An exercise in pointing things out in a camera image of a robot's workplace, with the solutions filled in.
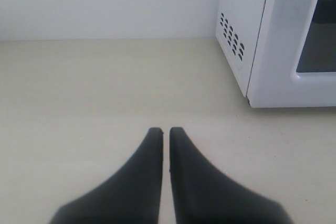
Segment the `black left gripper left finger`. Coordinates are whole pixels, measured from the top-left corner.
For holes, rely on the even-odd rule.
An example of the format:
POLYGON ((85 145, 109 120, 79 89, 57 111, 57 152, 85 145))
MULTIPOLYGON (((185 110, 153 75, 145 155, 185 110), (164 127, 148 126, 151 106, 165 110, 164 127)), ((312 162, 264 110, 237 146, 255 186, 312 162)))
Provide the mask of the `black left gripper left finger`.
POLYGON ((149 128, 129 160, 104 183, 61 206, 51 223, 158 223, 163 132, 149 128))

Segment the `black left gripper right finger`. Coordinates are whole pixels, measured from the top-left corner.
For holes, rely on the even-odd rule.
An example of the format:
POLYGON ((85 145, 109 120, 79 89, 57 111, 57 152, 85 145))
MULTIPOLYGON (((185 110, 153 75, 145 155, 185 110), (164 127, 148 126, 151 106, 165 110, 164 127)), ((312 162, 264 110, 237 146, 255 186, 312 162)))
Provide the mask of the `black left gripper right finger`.
POLYGON ((183 128, 170 129, 170 178, 177 223, 290 223, 283 206, 219 171, 183 128))

